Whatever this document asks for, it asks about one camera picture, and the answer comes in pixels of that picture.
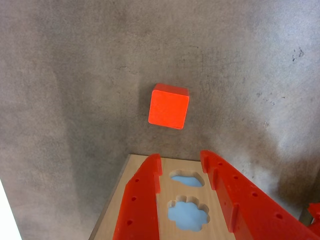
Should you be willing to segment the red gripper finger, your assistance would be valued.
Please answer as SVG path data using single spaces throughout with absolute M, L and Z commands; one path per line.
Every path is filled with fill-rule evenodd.
M 148 156 L 127 182 L 122 195 L 114 240 L 158 240 L 157 194 L 161 192 L 161 156 Z
M 309 206 L 315 222 L 305 226 L 219 155 L 203 150 L 200 161 L 212 190 L 217 193 L 227 229 L 237 240 L 320 238 L 318 203 Z

